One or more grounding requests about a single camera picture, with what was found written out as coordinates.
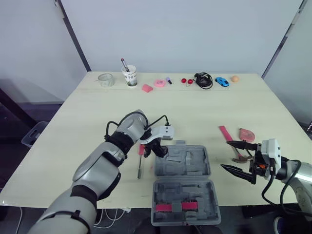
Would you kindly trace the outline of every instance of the pink eraser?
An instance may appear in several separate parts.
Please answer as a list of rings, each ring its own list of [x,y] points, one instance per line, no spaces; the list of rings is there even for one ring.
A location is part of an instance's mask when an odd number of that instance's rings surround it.
[[[153,87],[149,86],[148,84],[144,84],[142,87],[142,90],[144,90],[146,93],[153,90]]]
[[[139,147],[138,147],[138,155],[143,155],[144,151],[145,151],[144,145],[140,144]]]
[[[156,87],[164,87],[165,84],[166,84],[166,81],[163,80],[163,79],[157,79],[157,80],[155,80],[155,82],[154,82],[154,85],[155,85]]]

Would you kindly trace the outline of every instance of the white table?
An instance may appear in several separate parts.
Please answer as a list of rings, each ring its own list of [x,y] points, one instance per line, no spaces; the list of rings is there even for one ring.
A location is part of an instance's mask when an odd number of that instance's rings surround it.
[[[101,73],[89,72],[53,117],[2,190],[2,205],[48,207],[71,185],[78,165],[103,141],[106,123],[119,121],[136,109],[143,110],[150,122],[166,114],[175,128],[174,140],[183,139],[187,144],[207,148],[210,179],[221,206],[266,204],[261,191],[267,181],[259,177],[257,184],[252,185],[220,166],[220,163],[231,164],[248,171],[249,163],[231,161],[235,153],[225,144],[219,125],[225,125],[237,140],[239,128],[252,130],[256,142],[276,138],[283,156],[312,163],[310,139],[256,74],[237,74],[238,83],[230,82],[230,86],[224,88],[214,82],[211,90],[203,90],[196,84],[186,87],[180,82],[181,78],[192,78],[193,74],[153,73],[139,73],[139,84],[135,88],[126,86],[121,73],[112,73],[117,79],[115,85],[103,88],[94,81]],[[213,74],[213,78],[223,76],[230,80],[232,75]],[[154,87],[150,93],[141,90],[143,84],[153,85],[156,78],[167,76],[173,85]],[[163,144],[174,144],[174,140],[163,141]],[[119,184],[107,199],[98,202],[99,208],[151,206],[152,185],[156,180],[151,167],[155,155],[142,159],[142,176],[137,180],[137,152],[138,145],[135,145],[120,166]],[[282,186],[280,181],[274,181],[267,197],[278,202]],[[286,191],[284,201],[296,202],[291,189]]]

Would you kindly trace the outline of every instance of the open toolbox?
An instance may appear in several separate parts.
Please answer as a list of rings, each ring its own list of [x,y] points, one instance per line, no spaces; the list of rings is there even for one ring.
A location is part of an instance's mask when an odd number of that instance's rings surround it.
[[[206,148],[177,140],[156,157],[151,223],[154,226],[214,225],[221,222]]]

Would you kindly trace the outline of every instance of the pink hammer handle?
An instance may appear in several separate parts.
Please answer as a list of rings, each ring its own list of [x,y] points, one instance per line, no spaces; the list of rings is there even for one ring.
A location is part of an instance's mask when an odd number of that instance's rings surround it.
[[[231,137],[231,135],[228,133],[228,131],[226,130],[225,126],[219,126],[219,129],[221,130],[221,132],[223,133],[226,141],[231,141],[233,140],[233,138]]]

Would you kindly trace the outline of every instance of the pink object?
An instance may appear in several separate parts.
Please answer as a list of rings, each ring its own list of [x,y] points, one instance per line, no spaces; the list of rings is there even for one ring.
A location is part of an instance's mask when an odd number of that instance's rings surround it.
[[[229,134],[228,130],[226,130],[225,126],[219,126],[219,129],[220,129],[221,132],[223,133],[224,138],[226,139],[226,141],[231,141],[231,140],[233,140],[233,138],[232,138],[231,135]],[[237,148],[234,148],[234,149],[235,149],[235,151],[237,152],[238,158],[243,157],[243,155],[241,155],[241,154],[239,153],[239,151],[237,150]]]
[[[157,204],[156,212],[171,212],[172,205],[171,204]]]
[[[197,201],[182,202],[182,209],[183,210],[197,210],[198,209]]]
[[[157,79],[157,80],[155,80],[155,82],[154,82],[154,85],[155,85],[156,87],[164,87],[165,84],[166,84],[166,81],[163,80],[163,79]]]
[[[253,142],[255,139],[255,135],[252,131],[240,128],[239,129],[239,139],[241,139],[245,142]]]
[[[219,126],[219,129],[221,130],[221,132],[223,133],[226,141],[231,141],[233,140],[233,138],[231,137],[231,135],[228,133],[228,131],[226,130],[225,126]]]
[[[145,151],[145,147],[144,145],[139,145],[138,146],[138,155],[143,155],[144,154],[144,151]]]
[[[144,84],[142,90],[148,93],[153,90],[153,87],[149,86],[148,84]]]

